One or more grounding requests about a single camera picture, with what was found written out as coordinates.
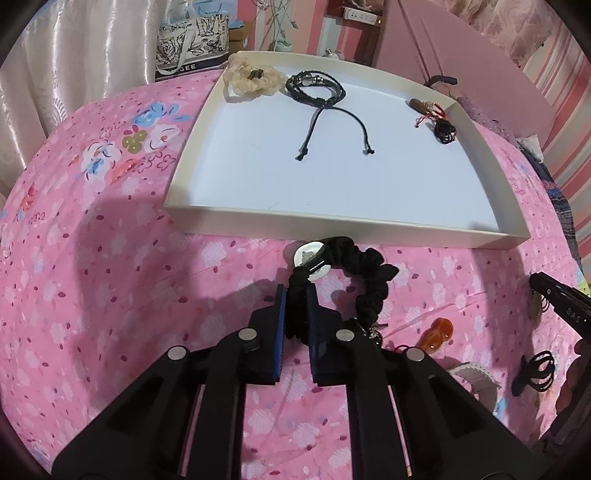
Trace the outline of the person's right hand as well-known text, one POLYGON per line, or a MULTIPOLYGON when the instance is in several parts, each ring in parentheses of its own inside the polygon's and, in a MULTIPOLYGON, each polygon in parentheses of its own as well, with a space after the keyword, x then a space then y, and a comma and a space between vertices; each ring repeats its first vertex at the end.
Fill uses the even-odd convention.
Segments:
POLYGON ((556 401, 557 413, 561 413, 566 409, 572 400, 574 389, 578 385, 590 361, 590 344, 581 339, 574 346, 574 352, 577 358, 567 370, 565 382, 556 401))

